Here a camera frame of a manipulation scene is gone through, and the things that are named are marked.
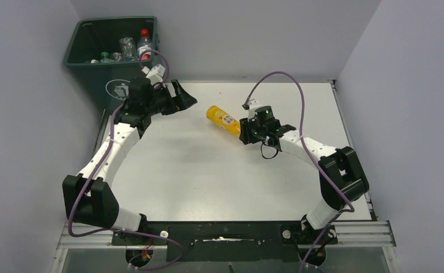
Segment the yellow juice bottle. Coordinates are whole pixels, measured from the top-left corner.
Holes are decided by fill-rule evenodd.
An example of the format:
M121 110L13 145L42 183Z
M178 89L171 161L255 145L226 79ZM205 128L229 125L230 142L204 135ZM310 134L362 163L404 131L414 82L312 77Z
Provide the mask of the yellow juice bottle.
M208 108L206 117L216 126L221 127L235 136L239 136L241 133L239 121L216 105Z

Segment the red label bottle red cap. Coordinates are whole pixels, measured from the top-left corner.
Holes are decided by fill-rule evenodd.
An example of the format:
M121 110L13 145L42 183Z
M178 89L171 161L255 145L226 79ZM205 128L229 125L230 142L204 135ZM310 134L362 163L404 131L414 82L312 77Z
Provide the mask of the red label bottle red cap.
M137 55L138 60L148 60L151 58L152 40L150 37L150 31L146 28L141 29L140 38L137 43Z

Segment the clear unlabelled bottle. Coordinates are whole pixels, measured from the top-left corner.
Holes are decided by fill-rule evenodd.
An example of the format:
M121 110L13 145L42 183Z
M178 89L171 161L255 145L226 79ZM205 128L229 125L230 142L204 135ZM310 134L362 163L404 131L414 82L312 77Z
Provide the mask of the clear unlabelled bottle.
M137 52L134 39L131 37L121 38L119 41L122 58L124 61L136 61Z

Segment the blue label crushed bottle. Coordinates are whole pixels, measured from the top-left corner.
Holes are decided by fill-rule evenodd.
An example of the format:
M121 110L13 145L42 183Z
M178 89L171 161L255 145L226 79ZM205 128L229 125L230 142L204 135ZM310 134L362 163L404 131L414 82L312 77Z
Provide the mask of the blue label crushed bottle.
M120 52L113 52L110 54L110 59L113 62L121 62L123 60L123 55Z

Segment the green tinted bottle white cap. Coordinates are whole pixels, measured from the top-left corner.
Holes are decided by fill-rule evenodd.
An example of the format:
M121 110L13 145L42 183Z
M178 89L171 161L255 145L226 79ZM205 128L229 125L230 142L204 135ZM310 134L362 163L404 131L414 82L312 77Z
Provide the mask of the green tinted bottle white cap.
M112 62L114 62L114 60L110 58L110 54L108 52L101 52L100 59L92 59L90 61L91 64L96 64L96 63L112 63Z

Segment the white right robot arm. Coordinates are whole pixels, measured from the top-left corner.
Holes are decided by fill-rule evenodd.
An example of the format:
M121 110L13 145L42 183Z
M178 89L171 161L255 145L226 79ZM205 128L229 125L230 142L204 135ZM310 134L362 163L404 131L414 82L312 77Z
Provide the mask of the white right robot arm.
M262 143L311 164L319 173L322 199L302 218L301 236L314 243L323 236L323 227L340 212L353 210L352 203L369 191L356 151L336 148L303 136L292 125L282 125L270 106L258 101L243 105L248 116L240 120L239 139L243 144Z

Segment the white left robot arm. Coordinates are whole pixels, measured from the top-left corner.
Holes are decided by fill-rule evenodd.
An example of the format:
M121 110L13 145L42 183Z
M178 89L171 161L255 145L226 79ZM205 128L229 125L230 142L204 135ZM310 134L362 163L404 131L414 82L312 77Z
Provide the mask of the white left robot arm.
M174 93L148 78L135 78L127 85L128 97L112 114L108 136L77 175L68 175L62 189L68 223L91 225L100 230L144 231L146 216L124 209L112 191L114 177L129 151L141 140L157 114L172 115L198 101L178 80Z

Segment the dark green trash bin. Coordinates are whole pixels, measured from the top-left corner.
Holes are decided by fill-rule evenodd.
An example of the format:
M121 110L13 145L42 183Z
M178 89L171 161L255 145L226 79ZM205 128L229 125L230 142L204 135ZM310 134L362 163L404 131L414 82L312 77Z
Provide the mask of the dark green trash bin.
M128 96L130 80L140 77L138 60L101 62L102 53L123 53L121 39L137 42L147 29L151 48L158 49L158 20L154 16L85 19L78 22L64 56L64 65L96 104L115 109Z

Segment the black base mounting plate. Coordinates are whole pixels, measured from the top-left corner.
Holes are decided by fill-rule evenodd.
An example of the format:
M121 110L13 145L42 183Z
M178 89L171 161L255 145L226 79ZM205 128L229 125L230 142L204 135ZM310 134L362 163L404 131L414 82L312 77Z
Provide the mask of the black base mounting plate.
M126 258L161 247L166 261L180 262L307 262L320 265L326 246L338 243L335 226L322 234L294 221L150 221L144 230L154 239L117 231L112 245L126 246Z

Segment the aluminium frame rail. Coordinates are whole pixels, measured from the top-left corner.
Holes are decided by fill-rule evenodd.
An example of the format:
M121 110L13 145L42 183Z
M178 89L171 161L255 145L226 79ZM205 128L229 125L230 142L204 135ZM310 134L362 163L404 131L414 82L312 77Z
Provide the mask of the aluminium frame rail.
M400 266L396 258L396 240L389 221L335 221L334 230L338 243L332 245L333 248L360 247L360 248L381 248L384 262L389 272L400 272ZM70 249L121 249L121 250L142 250L144 245L114 244L116 235L111 231L101 231L85 237L71 237L68 234L68 227L63 227L56 247L50 271L61 272L67 252Z

